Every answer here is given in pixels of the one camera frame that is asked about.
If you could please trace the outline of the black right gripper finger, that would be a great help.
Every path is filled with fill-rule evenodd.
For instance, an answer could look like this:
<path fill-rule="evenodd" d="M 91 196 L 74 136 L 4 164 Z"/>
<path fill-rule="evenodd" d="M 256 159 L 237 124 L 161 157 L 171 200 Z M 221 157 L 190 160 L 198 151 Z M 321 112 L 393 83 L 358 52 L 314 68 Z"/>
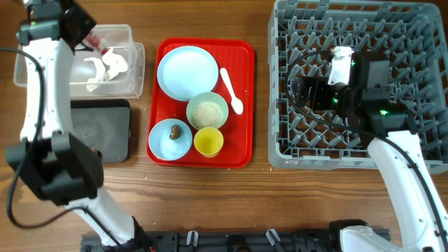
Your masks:
<path fill-rule="evenodd" d="M 324 90 L 332 90 L 332 86 L 328 84 L 328 78 L 325 77 L 301 77 L 297 83 L 297 91 L 308 90 L 309 88 L 323 88 Z"/>
<path fill-rule="evenodd" d="M 299 107 L 309 107 L 311 110 L 331 110 L 336 107 L 335 94 L 331 92 L 309 93 L 300 95 Z"/>

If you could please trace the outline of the red snack wrapper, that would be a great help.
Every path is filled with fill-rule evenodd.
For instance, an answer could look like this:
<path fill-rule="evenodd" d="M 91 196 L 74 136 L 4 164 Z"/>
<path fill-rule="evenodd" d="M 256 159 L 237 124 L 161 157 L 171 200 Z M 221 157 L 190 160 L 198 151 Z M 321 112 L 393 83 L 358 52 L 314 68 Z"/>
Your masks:
<path fill-rule="evenodd" d="M 96 35 L 93 31 L 91 31 L 86 37 L 85 40 L 101 55 L 105 55 L 109 49 L 108 47 L 102 43 L 102 40 Z"/>

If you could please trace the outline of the white napkin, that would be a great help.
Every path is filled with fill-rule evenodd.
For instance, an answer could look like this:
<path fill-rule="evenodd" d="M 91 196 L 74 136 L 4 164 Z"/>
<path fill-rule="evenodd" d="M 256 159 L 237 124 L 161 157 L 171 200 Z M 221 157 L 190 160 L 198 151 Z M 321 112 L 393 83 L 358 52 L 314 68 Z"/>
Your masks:
<path fill-rule="evenodd" d="M 87 80 L 86 86 L 89 92 L 96 90 L 104 81 L 113 80 L 118 74 L 127 71 L 128 64 L 122 55 L 113 52 L 111 48 L 106 48 L 101 53 L 101 58 L 89 57 L 85 62 L 92 62 L 95 67 L 95 77 Z"/>

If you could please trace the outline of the white plastic spoon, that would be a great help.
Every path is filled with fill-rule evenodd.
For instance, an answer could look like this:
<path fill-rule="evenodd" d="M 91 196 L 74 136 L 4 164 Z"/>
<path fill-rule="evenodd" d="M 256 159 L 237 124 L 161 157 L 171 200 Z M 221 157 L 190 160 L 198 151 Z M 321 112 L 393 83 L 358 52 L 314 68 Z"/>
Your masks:
<path fill-rule="evenodd" d="M 230 76 L 229 76 L 227 69 L 220 68 L 219 72 L 220 72 L 220 76 L 223 79 L 223 82 L 227 88 L 227 91 L 230 94 L 230 98 L 231 98 L 230 104 L 231 104 L 233 111 L 237 115 L 241 115 L 244 112 L 244 105 L 243 105 L 242 101 L 239 98 L 237 98 L 237 96 L 235 94 L 235 91 L 233 89 L 232 82 L 230 80 Z"/>

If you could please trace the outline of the green bowl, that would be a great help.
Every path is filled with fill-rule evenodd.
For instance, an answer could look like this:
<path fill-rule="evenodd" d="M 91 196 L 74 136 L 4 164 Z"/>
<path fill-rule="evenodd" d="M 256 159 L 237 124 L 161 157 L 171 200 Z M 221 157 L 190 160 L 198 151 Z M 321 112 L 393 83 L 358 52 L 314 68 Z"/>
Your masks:
<path fill-rule="evenodd" d="M 193 97 L 187 105 L 188 122 L 197 130 L 204 127 L 219 129 L 228 119 L 227 102 L 215 92 L 203 92 Z"/>

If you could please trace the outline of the yellow cup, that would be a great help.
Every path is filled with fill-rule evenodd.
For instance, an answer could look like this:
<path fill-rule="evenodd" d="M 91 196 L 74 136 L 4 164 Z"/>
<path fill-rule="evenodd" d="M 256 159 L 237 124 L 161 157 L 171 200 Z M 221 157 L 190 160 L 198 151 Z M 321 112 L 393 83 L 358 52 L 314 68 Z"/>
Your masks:
<path fill-rule="evenodd" d="M 224 138 L 222 133 L 213 127 L 200 129 L 193 139 L 195 149 L 206 158 L 214 158 L 223 147 Z"/>

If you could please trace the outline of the large light blue plate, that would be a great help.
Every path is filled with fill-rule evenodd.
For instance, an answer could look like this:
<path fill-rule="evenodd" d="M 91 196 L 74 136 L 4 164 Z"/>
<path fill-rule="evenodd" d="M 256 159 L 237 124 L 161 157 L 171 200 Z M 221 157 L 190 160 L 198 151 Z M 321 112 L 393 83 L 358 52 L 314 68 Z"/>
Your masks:
<path fill-rule="evenodd" d="M 157 81 L 172 99 L 187 102 L 212 91 L 218 82 L 218 64 L 205 49 L 185 45 L 169 51 L 157 67 Z"/>

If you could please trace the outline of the brown food scrap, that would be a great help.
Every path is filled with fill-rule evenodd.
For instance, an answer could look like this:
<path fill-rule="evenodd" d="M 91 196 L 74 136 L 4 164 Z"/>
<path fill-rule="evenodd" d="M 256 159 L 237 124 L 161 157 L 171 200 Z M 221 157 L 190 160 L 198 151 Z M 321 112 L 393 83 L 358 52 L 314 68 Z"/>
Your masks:
<path fill-rule="evenodd" d="M 181 128 L 180 128 L 180 126 L 179 125 L 173 125 L 171 127 L 171 133 L 169 135 L 169 138 L 171 140 L 175 140 L 175 139 L 178 139 L 180 137 L 180 135 L 181 135 Z"/>

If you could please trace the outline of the small light blue bowl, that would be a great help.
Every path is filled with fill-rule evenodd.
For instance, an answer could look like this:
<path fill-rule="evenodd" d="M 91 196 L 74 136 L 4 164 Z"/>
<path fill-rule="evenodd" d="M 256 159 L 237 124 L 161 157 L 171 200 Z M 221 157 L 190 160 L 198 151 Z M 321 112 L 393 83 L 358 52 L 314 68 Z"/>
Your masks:
<path fill-rule="evenodd" d="M 169 135 L 173 125 L 179 125 L 181 135 L 171 140 Z M 190 150 L 193 143 L 191 129 L 182 120 L 169 118 L 158 122 L 149 133 L 148 147 L 152 154 L 164 161 L 174 161 L 182 158 Z"/>

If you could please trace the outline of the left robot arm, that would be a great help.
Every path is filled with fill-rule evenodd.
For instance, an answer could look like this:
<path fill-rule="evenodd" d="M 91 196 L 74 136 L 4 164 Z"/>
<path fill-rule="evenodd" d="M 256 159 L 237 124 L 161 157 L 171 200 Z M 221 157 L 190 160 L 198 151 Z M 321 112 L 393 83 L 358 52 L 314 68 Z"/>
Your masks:
<path fill-rule="evenodd" d="M 104 187 L 101 155 L 74 134 L 71 69 L 76 46 L 95 21 L 74 1 L 26 1 L 25 7 L 16 52 L 26 59 L 27 109 L 19 144 L 6 150 L 14 180 L 77 213 L 99 235 L 102 250 L 148 250 L 141 226 Z"/>

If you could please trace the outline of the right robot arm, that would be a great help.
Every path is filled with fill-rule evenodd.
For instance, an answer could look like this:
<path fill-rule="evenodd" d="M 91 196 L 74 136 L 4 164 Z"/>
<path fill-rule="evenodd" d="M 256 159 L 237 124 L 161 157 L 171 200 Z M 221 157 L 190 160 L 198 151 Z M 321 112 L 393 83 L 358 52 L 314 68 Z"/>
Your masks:
<path fill-rule="evenodd" d="M 417 126 L 404 104 L 390 100 L 387 56 L 338 47 L 327 78 L 286 74 L 287 98 L 301 112 L 331 110 L 357 133 L 386 184 L 398 219 L 402 246 L 352 220 L 333 225 L 340 251 L 446 251 L 447 211 L 424 162 Z"/>

